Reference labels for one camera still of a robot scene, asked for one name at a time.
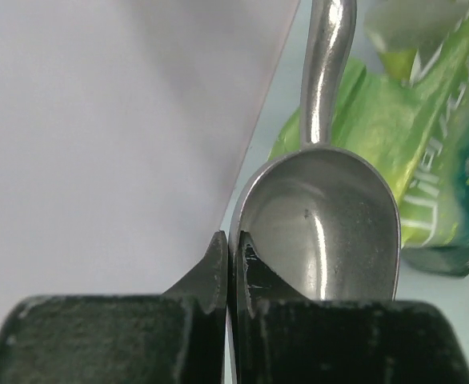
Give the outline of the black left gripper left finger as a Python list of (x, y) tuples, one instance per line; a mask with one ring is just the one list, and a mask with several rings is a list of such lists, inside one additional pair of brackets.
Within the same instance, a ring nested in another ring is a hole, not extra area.
[(0, 329), (0, 383), (220, 383), (228, 249), (161, 294), (25, 298)]

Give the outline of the metal scoop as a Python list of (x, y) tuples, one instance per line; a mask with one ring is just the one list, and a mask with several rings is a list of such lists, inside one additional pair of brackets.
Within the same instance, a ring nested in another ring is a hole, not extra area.
[(255, 355), (259, 300), (393, 299), (401, 248), (398, 207), (382, 175), (331, 141), (357, 18), (354, 1), (314, 1), (303, 63), (299, 148), (263, 164), (230, 221), (230, 316), (236, 383)]

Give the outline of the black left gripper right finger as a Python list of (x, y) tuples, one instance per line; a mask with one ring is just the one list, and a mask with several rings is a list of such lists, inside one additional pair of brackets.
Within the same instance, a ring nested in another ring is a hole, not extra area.
[(310, 300), (262, 261), (242, 233), (236, 376), (240, 383), (469, 383), (469, 364), (433, 305)]

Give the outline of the green litter bag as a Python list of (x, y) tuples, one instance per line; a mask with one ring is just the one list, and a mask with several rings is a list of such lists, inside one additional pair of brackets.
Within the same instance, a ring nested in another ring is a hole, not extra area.
[(469, 1), (372, 2), (357, 27), (382, 69), (347, 61), (331, 141), (385, 178), (411, 267), (467, 276)]

